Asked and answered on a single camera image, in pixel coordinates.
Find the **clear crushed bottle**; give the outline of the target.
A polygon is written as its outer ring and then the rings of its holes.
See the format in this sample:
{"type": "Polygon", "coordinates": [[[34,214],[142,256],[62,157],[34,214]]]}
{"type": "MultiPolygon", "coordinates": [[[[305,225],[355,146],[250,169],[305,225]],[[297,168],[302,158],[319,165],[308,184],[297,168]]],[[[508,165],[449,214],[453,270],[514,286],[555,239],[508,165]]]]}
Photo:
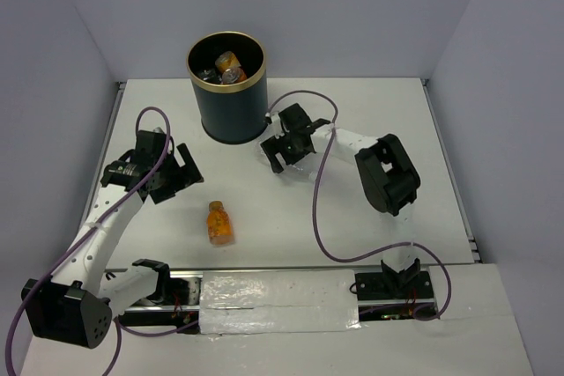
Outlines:
{"type": "Polygon", "coordinates": [[[260,143],[255,143],[255,156],[261,165],[265,166],[275,177],[282,181],[311,183],[315,181],[322,158],[320,153],[308,154],[304,159],[301,159],[294,165],[286,165],[283,159],[279,159],[280,164],[283,166],[283,171],[281,173],[274,173],[271,169],[271,163],[260,143]]]}

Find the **orange bottle with white label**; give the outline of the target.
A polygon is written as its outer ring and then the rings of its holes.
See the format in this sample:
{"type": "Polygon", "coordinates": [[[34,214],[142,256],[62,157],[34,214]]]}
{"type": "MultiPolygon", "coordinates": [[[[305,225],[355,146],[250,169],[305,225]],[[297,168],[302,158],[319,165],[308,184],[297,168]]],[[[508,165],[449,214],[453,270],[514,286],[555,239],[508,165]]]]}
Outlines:
{"type": "Polygon", "coordinates": [[[245,71],[241,67],[230,67],[226,68],[225,71],[221,75],[221,84],[223,85],[234,85],[239,84],[248,77],[245,71]]]}

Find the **large orange milk tea bottle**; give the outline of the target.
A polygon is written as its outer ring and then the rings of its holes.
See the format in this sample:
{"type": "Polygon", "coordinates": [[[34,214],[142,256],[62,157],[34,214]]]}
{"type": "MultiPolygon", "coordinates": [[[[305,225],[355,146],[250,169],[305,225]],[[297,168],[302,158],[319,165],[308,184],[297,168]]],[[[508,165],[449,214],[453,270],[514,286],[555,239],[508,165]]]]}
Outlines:
{"type": "Polygon", "coordinates": [[[226,51],[215,60],[215,67],[220,74],[223,74],[228,69],[240,68],[241,64],[234,52],[226,51]]]}

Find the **blue label water bottle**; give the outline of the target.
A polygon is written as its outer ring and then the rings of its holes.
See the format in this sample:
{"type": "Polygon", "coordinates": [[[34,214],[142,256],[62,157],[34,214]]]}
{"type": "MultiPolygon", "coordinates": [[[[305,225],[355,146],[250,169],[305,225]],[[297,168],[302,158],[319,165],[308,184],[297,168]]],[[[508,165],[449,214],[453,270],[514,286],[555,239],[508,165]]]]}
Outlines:
{"type": "Polygon", "coordinates": [[[221,76],[215,70],[211,70],[207,82],[214,85],[221,85],[221,76]]]}

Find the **clear bottle blue cap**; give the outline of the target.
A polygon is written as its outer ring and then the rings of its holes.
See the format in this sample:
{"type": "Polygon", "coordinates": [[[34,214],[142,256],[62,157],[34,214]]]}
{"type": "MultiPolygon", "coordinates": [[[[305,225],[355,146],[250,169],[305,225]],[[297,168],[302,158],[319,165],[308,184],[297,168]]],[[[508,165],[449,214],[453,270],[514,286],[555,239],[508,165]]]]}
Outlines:
{"type": "Polygon", "coordinates": [[[208,83],[208,82],[207,82],[207,78],[208,78],[208,75],[209,75],[209,73],[211,72],[211,70],[215,70],[215,69],[214,69],[214,68],[209,68],[209,69],[200,70],[200,71],[197,73],[197,77],[198,77],[200,80],[202,80],[202,81],[208,83]]]}

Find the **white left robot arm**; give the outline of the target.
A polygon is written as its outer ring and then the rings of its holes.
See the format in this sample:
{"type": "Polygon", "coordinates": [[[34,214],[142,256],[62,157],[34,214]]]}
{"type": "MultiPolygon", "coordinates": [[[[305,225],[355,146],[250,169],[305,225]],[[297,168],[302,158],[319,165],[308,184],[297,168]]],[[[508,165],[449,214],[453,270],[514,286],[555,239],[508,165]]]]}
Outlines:
{"type": "Polygon", "coordinates": [[[147,199],[165,202],[203,180],[186,144],[174,144],[163,132],[138,131],[135,147],[105,167],[71,255],[46,281],[30,279],[24,286],[21,297],[33,334],[94,349],[112,320],[134,303],[166,302],[173,291],[166,263],[141,258],[115,273],[107,265],[147,199]]]}

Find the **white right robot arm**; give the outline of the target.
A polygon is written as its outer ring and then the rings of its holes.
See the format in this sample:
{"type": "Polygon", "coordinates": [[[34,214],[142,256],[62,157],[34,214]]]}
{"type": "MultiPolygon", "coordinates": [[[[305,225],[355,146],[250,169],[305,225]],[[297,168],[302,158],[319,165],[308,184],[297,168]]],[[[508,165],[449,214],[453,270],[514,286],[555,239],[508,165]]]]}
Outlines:
{"type": "Polygon", "coordinates": [[[318,197],[323,170],[329,157],[355,166],[369,205],[381,214],[390,227],[401,227],[411,213],[421,179],[399,138],[387,134],[380,138],[363,136],[337,126],[338,112],[332,119],[312,120],[297,103],[265,114],[267,128],[273,134],[260,143],[275,174],[282,173],[310,154],[322,155],[315,176],[311,220],[317,246],[330,260],[354,263],[374,256],[374,252],[352,258],[338,258],[322,241],[318,224],[318,197]]]}

